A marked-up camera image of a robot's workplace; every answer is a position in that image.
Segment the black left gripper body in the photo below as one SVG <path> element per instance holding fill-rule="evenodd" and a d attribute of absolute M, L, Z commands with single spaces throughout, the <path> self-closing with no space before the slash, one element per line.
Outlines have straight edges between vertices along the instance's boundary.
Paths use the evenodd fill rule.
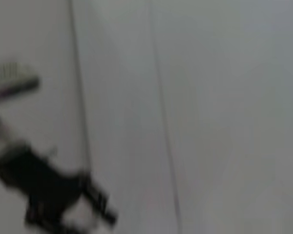
<path fill-rule="evenodd" d="M 24 143 L 12 144 L 0 152 L 0 180 L 40 209 L 66 210 L 88 196 L 82 174 L 57 170 Z"/>

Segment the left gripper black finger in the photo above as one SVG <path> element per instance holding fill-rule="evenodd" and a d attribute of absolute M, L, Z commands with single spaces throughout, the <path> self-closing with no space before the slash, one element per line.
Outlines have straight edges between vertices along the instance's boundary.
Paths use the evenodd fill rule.
<path fill-rule="evenodd" d="M 43 231 L 74 231 L 74 227 L 65 225 L 62 222 L 64 210 L 56 206 L 49 206 L 44 203 L 29 203 L 25 224 L 35 226 Z"/>
<path fill-rule="evenodd" d="M 81 175 L 81 191 L 92 211 L 108 226 L 115 226 L 118 214 L 108 207 L 109 196 L 104 189 L 92 179 L 90 174 Z"/>

